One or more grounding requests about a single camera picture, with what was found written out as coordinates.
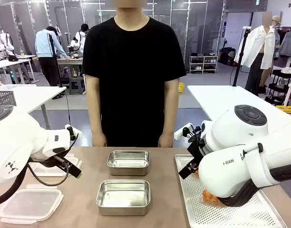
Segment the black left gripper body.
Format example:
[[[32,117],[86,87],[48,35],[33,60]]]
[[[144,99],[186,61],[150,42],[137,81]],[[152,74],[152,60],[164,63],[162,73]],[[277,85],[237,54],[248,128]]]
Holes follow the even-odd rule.
[[[55,155],[52,158],[53,166],[56,166],[58,168],[68,168],[70,166],[70,162],[64,157],[59,157]]]

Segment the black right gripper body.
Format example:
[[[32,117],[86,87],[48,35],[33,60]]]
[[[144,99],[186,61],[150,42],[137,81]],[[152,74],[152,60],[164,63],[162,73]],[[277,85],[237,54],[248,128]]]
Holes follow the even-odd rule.
[[[203,150],[204,142],[195,139],[190,146],[188,147],[188,152],[193,156],[192,163],[200,163],[203,157],[205,156],[205,152]]]

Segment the person's left hand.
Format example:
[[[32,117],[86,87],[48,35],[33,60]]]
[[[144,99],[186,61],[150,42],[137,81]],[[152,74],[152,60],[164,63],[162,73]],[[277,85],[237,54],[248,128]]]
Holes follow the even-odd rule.
[[[163,133],[158,140],[158,147],[160,147],[160,148],[172,148],[173,147],[173,135],[171,133]]]

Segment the person's right hand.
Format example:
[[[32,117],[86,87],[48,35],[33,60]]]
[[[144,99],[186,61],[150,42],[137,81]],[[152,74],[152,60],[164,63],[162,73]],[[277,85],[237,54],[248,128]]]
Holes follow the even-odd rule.
[[[102,131],[92,132],[92,145],[93,147],[107,146],[107,139]]]

